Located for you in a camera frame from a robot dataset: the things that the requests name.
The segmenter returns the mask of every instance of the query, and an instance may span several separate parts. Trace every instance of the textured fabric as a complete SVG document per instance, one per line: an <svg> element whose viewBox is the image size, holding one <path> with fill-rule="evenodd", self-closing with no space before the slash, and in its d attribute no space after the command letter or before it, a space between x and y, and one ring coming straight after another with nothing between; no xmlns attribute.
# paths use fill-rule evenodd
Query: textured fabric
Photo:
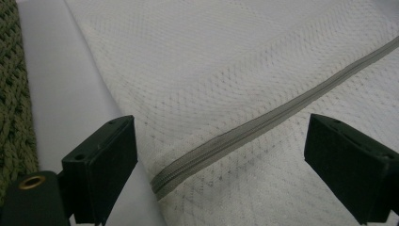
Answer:
<svg viewBox="0 0 399 226"><path fill-rule="evenodd" d="M152 179L399 34L374 0L67 0Z"/></svg>
<svg viewBox="0 0 399 226"><path fill-rule="evenodd" d="M18 177L38 170L36 140L15 0L0 0L0 206Z"/></svg>
<svg viewBox="0 0 399 226"><path fill-rule="evenodd" d="M160 201L168 225L359 225L304 160L311 113L399 151L399 49ZM399 218L392 212L387 225Z"/></svg>

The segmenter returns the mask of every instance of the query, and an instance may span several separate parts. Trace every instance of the braided texture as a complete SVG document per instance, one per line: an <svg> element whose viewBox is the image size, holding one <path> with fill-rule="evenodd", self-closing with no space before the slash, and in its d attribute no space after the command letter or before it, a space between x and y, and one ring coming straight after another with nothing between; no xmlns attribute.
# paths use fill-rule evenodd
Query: braided texture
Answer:
<svg viewBox="0 0 399 226"><path fill-rule="evenodd" d="M24 49L15 0L0 0L0 206L7 187L38 169Z"/></svg>

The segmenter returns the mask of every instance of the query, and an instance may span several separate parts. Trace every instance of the green woven material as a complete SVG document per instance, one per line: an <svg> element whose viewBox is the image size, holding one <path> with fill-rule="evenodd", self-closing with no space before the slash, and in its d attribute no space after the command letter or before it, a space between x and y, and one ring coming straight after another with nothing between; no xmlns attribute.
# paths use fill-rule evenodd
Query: green woven material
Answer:
<svg viewBox="0 0 399 226"><path fill-rule="evenodd" d="M7 187L38 170L24 49L15 0L0 0L0 206Z"/></svg>

